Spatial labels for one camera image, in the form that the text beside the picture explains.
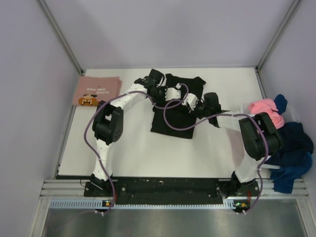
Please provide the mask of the black t shirt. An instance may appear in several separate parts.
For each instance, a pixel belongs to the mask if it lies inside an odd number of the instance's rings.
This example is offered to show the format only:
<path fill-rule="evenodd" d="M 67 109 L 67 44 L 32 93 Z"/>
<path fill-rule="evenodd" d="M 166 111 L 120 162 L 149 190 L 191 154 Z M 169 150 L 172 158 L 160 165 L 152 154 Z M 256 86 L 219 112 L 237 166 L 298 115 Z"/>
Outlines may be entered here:
<path fill-rule="evenodd" d="M 166 86 L 174 87 L 179 83 L 187 85 L 189 92 L 197 96 L 198 99 L 202 97 L 203 86 L 206 84 L 206 82 L 200 77 L 187 79 L 180 78 L 172 74 L 166 74 Z M 154 107 L 153 112 L 154 117 L 151 132 L 178 138 L 192 139 L 194 133 L 193 128 L 185 131 L 173 130 L 165 123 L 163 110 Z M 194 115 L 191 115 L 184 106 L 177 106 L 166 110 L 166 119 L 170 125 L 176 128 L 187 128 L 194 125 L 197 120 L 197 118 Z"/>

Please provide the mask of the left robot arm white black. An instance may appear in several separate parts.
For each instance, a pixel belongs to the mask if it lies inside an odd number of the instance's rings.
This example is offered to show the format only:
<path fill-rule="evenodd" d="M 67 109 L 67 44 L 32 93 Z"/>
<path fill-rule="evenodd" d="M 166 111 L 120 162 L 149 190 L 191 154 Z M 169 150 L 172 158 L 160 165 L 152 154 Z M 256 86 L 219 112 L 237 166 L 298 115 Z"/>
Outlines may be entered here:
<path fill-rule="evenodd" d="M 99 103 L 92 122 L 97 148 L 92 149 L 96 154 L 96 164 L 91 183 L 100 195 L 106 196 L 112 190 L 109 178 L 113 172 L 108 153 L 110 145 L 123 134 L 124 113 L 146 98 L 151 98 L 154 103 L 163 99 L 166 93 L 163 81 L 163 73 L 152 69 L 148 76 L 135 80 L 125 93 L 109 102 Z"/>

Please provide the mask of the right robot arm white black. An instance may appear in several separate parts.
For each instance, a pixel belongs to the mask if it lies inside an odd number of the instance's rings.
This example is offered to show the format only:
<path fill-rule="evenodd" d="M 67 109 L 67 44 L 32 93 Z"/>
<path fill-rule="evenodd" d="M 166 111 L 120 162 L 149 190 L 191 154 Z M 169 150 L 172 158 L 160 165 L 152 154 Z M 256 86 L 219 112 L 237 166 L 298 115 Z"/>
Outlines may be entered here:
<path fill-rule="evenodd" d="M 232 173 L 229 183 L 219 188 L 219 193 L 225 198 L 243 195 L 255 183 L 257 172 L 268 156 L 282 146 L 281 137 L 270 116 L 265 112 L 249 115 L 223 110 L 215 92 L 204 94 L 202 99 L 188 103 L 188 107 L 197 118 L 207 118 L 217 128 L 241 134 L 243 159 Z"/>

